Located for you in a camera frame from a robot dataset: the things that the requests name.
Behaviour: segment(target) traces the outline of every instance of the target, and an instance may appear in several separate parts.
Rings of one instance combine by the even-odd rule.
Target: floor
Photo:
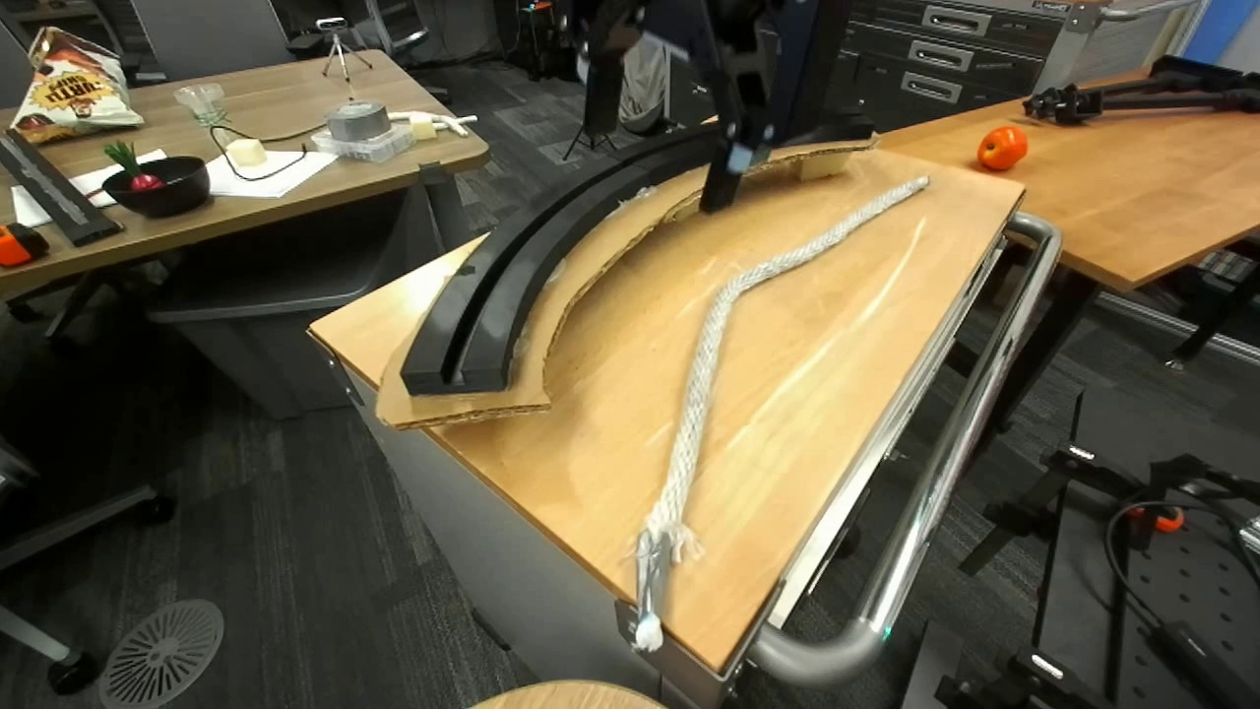
[[[460,181],[488,221],[578,171],[563,163],[578,125],[578,91],[514,67],[446,67],[460,114],[493,142],[493,163]],[[0,604],[98,654],[160,604],[207,599],[229,617],[216,666],[179,709],[456,709],[532,672],[481,634],[456,579],[409,517],[353,411],[296,422],[262,418],[173,332],[130,305],[102,301],[73,327],[70,352],[48,352],[36,327],[0,318],[0,431],[43,470],[6,502],[0,538],[130,483],[177,495],[160,527],[110,525],[0,579]],[[1092,311],[1010,427],[977,453],[938,552],[883,662],[849,687],[788,689],[745,672],[733,704],[903,704],[925,625],[967,643],[967,672],[993,672],[1030,643],[1043,545],[1017,538],[977,579],[958,562],[988,533],[983,503],[1018,494],[1052,448],[1065,445],[1071,406],[1088,394],[1077,445],[1143,471],[1157,456],[1198,453],[1216,470],[1260,478],[1260,369],[1204,352],[1172,373],[1172,347],[1143,322]],[[925,406],[939,422],[954,382]],[[863,507],[846,579],[868,562],[887,503],[907,479],[889,471]],[[855,587],[821,574],[796,609],[799,634],[830,634]],[[0,643],[0,704],[98,704],[95,693],[52,696],[43,662]]]

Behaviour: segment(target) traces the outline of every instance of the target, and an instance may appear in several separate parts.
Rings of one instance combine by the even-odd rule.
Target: cabinet
[[[858,0],[830,109],[878,129],[1002,101],[1040,85],[1143,72],[1185,5]]]

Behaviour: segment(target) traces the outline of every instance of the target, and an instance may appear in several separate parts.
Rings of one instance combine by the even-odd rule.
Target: tangled white wire
[[[685,382],[685,401],[679,401],[679,427],[673,435],[673,448],[668,448],[668,471],[664,471],[664,490],[656,495],[656,503],[648,507],[641,536],[637,536],[637,617],[635,617],[635,651],[662,651],[664,634],[662,634],[662,599],[664,599],[664,579],[668,579],[668,562],[679,562],[693,533],[685,527],[685,503],[693,494],[693,478],[700,464],[700,448],[704,448],[704,427],[708,427],[708,406],[711,406],[711,382],[718,382],[718,356],[725,343],[725,327],[735,311],[735,301],[783,271],[796,271],[811,261],[819,261],[821,253],[830,253],[836,246],[841,246],[846,238],[855,238],[867,221],[889,213],[893,206],[917,196],[928,187],[928,177],[913,177],[907,187],[893,187],[889,194],[867,201],[858,213],[841,218],[836,230],[819,232],[813,239],[779,253],[773,261],[760,261],[745,271],[735,271],[708,305],[704,327],[700,327],[700,343],[693,356],[693,369]]]

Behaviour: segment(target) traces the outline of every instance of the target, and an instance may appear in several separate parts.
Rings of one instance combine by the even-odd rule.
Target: wooden board
[[[388,54],[366,53],[372,72],[353,72],[359,100],[382,101],[387,109],[442,109],[446,105],[413,84]],[[324,78],[326,58],[307,64],[275,64],[259,72],[232,72],[232,74],[203,74],[198,84],[220,84],[229,121],[246,133],[296,133],[313,129],[337,101],[346,101],[341,78]],[[166,150],[166,152],[190,152],[190,159],[216,159],[216,146],[207,133],[193,121],[185,105],[177,105],[173,91],[190,84],[160,84],[133,91],[133,109],[145,118],[136,129],[114,129],[114,133],[86,133],[70,142],[43,146],[48,163],[61,171],[68,177],[110,167],[102,152],[102,142],[124,137],[136,152]],[[477,167],[484,159],[484,142],[477,133],[442,133],[434,142],[422,142],[405,150],[393,163],[333,163],[320,171],[307,187],[290,189],[280,201],[246,201],[246,196],[214,196],[203,209],[179,213],[179,218],[136,218],[124,209],[106,209],[110,221],[122,225],[122,232],[95,239],[86,248],[73,248],[57,238],[57,230],[43,225],[48,256],[0,271],[0,301],[17,301],[22,293],[36,293],[43,282],[56,282],[61,276],[173,253],[198,239],[246,232],[257,225],[353,206],[376,194],[393,194],[413,181],[418,167]],[[6,175],[0,171],[0,218],[11,221],[11,194]]]
[[[1254,114],[1143,109],[1088,125],[1022,121],[1001,101],[883,137],[887,150],[967,167],[983,129],[1017,121],[1029,159],[1006,175],[1029,187],[1029,213],[1063,230],[1063,264],[1118,293],[1236,239],[1260,225]]]
[[[664,479],[708,297],[917,175],[928,177],[922,196],[735,306],[687,503],[695,555],[676,567],[664,613],[664,630],[720,672],[993,253],[1018,187],[868,150],[837,177],[752,189],[718,218],[668,221],[559,327],[548,411],[422,435],[613,594],[635,599],[635,533]],[[620,225],[635,225],[637,206],[645,201],[606,218],[578,248],[627,239]],[[399,385],[388,361],[464,256],[469,248],[320,318],[313,339],[366,382]]]

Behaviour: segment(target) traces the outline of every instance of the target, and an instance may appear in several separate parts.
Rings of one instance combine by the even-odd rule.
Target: white paper
[[[136,163],[160,163],[166,152],[160,150],[149,150],[149,152],[136,152]],[[91,206],[114,206],[114,196],[102,189],[102,181],[119,175],[119,167],[102,167],[102,171],[91,171],[91,175],[77,175],[70,177],[70,187],[91,201]],[[11,187],[11,221],[17,225],[48,225],[48,213],[43,206],[22,189],[22,187]]]
[[[311,181],[332,163],[333,163],[333,152],[267,150],[262,167],[237,167],[237,175],[244,175],[246,181],[232,175],[229,159],[214,159],[203,171],[207,171],[207,194],[282,196],[296,187]]]

